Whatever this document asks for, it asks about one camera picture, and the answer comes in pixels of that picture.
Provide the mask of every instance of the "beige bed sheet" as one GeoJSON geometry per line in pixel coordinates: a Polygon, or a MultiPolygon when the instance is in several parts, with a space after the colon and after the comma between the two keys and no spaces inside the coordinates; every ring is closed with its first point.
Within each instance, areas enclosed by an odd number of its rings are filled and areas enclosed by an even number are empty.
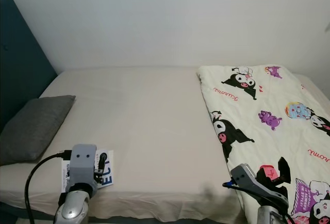
{"type": "MultiPolygon", "coordinates": [[[[106,68],[66,71],[42,97],[74,94],[76,102],[43,158],[77,143],[114,150],[114,185],[91,199],[91,216],[174,221],[210,218],[245,223],[221,144],[214,134],[196,68],[106,68]]],[[[299,77],[320,103],[330,102],[299,77]]],[[[54,215],[60,159],[44,164],[30,185],[34,210],[54,215]]],[[[34,164],[0,167],[0,200],[24,206],[34,164]]]]}

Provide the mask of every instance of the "printed blanket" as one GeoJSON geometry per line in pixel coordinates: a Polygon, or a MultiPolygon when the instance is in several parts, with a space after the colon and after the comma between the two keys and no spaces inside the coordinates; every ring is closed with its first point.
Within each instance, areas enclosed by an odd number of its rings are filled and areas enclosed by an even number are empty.
{"type": "MultiPolygon", "coordinates": [[[[330,116],[299,80],[277,65],[203,66],[197,74],[229,170],[241,163],[255,173],[277,170],[284,157],[295,223],[330,224],[330,116]]],[[[248,222],[257,223],[257,201],[239,198],[248,222]]]]}

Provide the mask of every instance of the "dark teal headboard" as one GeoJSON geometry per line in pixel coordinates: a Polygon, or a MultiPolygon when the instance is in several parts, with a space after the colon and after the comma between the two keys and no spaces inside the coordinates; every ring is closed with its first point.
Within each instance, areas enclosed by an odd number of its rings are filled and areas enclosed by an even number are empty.
{"type": "Polygon", "coordinates": [[[0,0],[0,132],[57,76],[14,0],[0,0]]]}

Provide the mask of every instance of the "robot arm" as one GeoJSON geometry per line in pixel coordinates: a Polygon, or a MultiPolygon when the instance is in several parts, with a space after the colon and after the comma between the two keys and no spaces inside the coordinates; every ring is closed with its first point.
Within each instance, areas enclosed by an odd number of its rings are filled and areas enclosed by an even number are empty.
{"type": "Polygon", "coordinates": [[[72,149],[70,159],[70,180],[60,197],[55,214],[55,224],[87,224],[88,203],[97,192],[97,183],[102,181],[102,169],[94,169],[95,145],[78,144],[72,149]]]}
{"type": "Polygon", "coordinates": [[[289,202],[286,187],[276,187],[281,183],[291,183],[290,168],[284,158],[278,161],[280,177],[271,180],[266,177],[265,171],[261,168],[257,176],[248,164],[240,164],[230,171],[232,180],[224,183],[223,186],[247,192],[260,204],[258,209],[258,224],[273,223],[283,224],[286,221],[282,218],[287,213],[289,202]]]}

